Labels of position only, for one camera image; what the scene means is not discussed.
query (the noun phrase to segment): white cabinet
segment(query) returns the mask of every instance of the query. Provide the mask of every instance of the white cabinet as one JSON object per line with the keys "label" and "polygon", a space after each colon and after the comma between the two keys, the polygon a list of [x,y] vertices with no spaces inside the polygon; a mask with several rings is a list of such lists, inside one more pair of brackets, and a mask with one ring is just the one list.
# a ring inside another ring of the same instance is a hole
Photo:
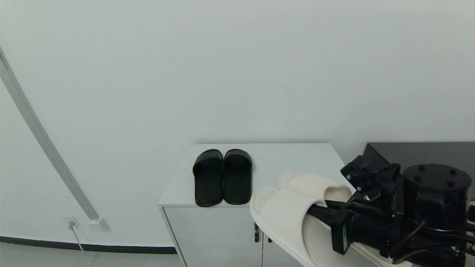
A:
{"label": "white cabinet", "polygon": [[348,184],[340,174],[338,154],[327,143],[193,145],[160,198],[160,212],[184,267],[300,267],[260,230],[256,242],[249,204],[195,204],[191,169],[198,155],[211,148],[223,155],[233,148],[251,155],[253,192],[278,188],[277,179],[285,171],[318,173]]}
{"label": "white cabinet", "polygon": [[302,265],[281,249],[264,234],[262,240],[262,267],[302,267]]}
{"label": "white cabinet", "polygon": [[254,241],[249,208],[165,208],[165,212],[187,266],[261,267],[262,242]]}

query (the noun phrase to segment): black slide sandal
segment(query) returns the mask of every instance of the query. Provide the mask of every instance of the black slide sandal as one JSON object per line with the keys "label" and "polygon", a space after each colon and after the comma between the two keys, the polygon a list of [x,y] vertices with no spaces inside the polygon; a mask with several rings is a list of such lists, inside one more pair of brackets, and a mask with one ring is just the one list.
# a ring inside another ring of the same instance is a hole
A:
{"label": "black slide sandal", "polygon": [[206,150],[193,165],[195,203],[210,207],[223,200],[223,155],[217,149]]}
{"label": "black slide sandal", "polygon": [[252,160],[244,150],[231,149],[224,156],[224,200],[246,204],[252,194]]}

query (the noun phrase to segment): robotic hand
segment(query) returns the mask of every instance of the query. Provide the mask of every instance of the robotic hand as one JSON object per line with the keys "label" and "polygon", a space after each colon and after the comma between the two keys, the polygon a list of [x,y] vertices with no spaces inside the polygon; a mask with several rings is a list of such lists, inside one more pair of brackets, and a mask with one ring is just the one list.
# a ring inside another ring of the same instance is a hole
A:
{"label": "robotic hand", "polygon": [[[424,267],[463,267],[472,250],[475,207],[468,206],[472,179],[465,172],[440,164],[424,164],[404,170],[404,188],[397,189],[397,163],[374,168],[362,156],[341,169],[356,189],[345,202],[326,200],[327,207],[313,205],[308,214],[332,229],[333,250],[345,254],[360,242],[391,257]],[[404,195],[404,211],[395,210],[396,194]]]}

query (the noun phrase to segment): wall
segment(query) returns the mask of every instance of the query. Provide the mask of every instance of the wall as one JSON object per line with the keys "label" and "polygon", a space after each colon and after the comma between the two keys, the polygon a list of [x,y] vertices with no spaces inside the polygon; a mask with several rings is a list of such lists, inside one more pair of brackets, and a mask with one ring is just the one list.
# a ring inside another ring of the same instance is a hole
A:
{"label": "wall", "polygon": [[[0,44],[112,232],[171,245],[156,208],[192,143],[474,141],[475,3],[20,1]],[[85,215],[1,92],[1,234]]]}

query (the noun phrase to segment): slipper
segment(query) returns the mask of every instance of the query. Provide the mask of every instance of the slipper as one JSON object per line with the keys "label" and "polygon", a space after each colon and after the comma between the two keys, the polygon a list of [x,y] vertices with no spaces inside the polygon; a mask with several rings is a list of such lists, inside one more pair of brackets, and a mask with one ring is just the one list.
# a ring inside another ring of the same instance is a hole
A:
{"label": "slipper", "polygon": [[249,153],[231,149],[224,156],[224,200],[232,205],[246,204],[252,194],[252,160]]}
{"label": "slipper", "polygon": [[273,242],[305,267],[368,267],[374,264],[349,248],[345,255],[332,249],[331,232],[308,208],[323,198],[294,190],[263,188],[250,200],[251,215]]}
{"label": "slipper", "polygon": [[[348,201],[355,192],[354,188],[350,190],[350,188],[340,184],[339,182],[313,173],[284,172],[279,177],[278,185],[280,189],[290,189],[313,196],[323,196],[325,200],[343,202]],[[327,229],[330,229],[328,225],[323,222],[321,223]],[[363,254],[379,267],[394,266],[390,258],[381,257],[379,251],[374,248],[361,243],[352,243],[351,247]],[[412,263],[405,261],[399,263],[398,266],[410,267],[412,266]]]}
{"label": "slipper", "polygon": [[196,158],[193,165],[195,177],[195,203],[210,207],[223,200],[223,155],[209,149]]}

